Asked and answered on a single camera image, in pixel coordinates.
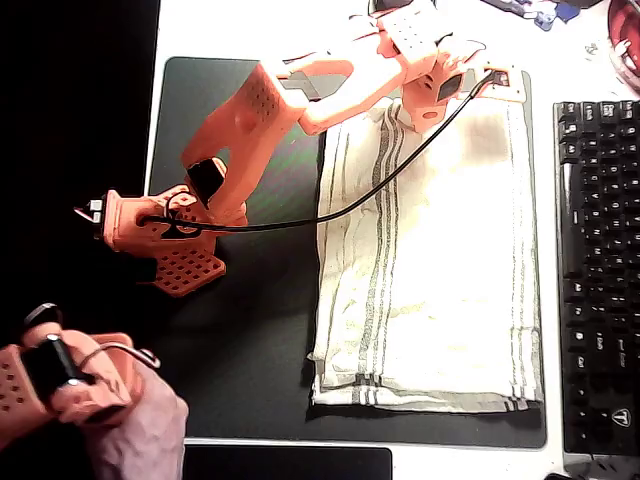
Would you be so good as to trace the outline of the person's hand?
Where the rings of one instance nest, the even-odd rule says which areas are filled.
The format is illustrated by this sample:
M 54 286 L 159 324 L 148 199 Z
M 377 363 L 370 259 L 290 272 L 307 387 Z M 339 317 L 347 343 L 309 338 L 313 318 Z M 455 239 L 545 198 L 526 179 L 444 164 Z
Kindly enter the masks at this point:
M 141 393 L 128 407 L 107 410 L 126 395 L 109 376 L 92 375 L 91 388 L 73 390 L 52 403 L 63 423 L 84 429 L 86 446 L 97 479 L 180 479 L 185 453 L 188 406 L 154 371 L 160 361 L 148 350 L 136 350 L 117 342 L 94 347 L 80 362 L 98 360 L 104 366 L 108 352 L 119 349 L 135 360 L 133 371 L 141 380 Z

